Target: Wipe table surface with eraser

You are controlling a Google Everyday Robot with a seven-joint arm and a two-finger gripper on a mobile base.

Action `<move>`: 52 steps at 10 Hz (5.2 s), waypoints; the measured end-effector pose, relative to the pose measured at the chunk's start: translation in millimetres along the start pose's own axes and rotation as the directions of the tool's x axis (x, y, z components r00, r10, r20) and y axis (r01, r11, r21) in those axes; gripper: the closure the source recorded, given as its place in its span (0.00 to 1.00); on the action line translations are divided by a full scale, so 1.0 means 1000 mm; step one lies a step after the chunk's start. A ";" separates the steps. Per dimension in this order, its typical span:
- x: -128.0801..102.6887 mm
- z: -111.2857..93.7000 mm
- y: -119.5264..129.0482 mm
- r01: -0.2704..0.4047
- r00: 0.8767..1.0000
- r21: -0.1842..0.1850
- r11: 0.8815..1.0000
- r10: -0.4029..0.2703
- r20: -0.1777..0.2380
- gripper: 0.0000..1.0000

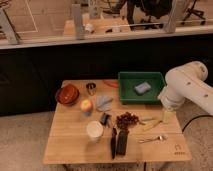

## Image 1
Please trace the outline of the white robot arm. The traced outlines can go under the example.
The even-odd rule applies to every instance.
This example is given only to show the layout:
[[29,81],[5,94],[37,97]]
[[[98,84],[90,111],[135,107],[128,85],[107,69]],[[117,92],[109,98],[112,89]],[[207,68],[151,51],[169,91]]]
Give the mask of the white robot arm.
[[208,69],[200,61],[170,69],[158,99],[167,110],[177,110],[189,99],[213,116],[213,87],[205,83],[207,76]]

